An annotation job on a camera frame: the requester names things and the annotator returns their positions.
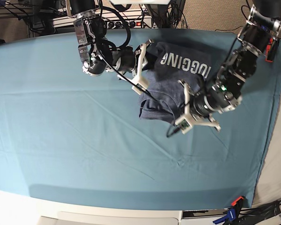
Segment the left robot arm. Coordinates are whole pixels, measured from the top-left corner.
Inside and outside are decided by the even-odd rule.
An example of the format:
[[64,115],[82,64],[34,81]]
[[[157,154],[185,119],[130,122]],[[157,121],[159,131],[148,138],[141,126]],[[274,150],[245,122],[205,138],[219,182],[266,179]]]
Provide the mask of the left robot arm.
[[235,110],[242,101],[241,88],[251,77],[257,66],[257,59],[265,55],[272,62],[279,46],[281,31],[281,0],[254,0],[245,26],[236,40],[238,49],[229,53],[209,82],[203,82],[198,91],[191,90],[189,84],[181,81],[184,87],[184,113],[175,121],[175,132],[186,134],[194,126],[221,129],[212,113]]

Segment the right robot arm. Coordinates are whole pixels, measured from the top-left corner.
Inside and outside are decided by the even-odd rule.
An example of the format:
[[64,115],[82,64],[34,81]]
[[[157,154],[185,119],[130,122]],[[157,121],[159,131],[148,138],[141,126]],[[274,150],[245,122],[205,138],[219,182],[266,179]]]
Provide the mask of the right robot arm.
[[[133,73],[152,69],[157,57],[149,52],[152,41],[138,46],[135,50],[129,46],[131,40],[131,22],[124,20],[122,12],[130,5],[113,5],[105,7],[98,0],[69,0],[67,10],[72,12],[74,30],[78,41],[78,52],[82,62],[82,70],[90,76],[99,76],[104,71],[115,71],[124,79],[125,73]],[[126,39],[116,46],[105,36],[110,28],[103,19],[103,11],[113,13],[126,31]]]

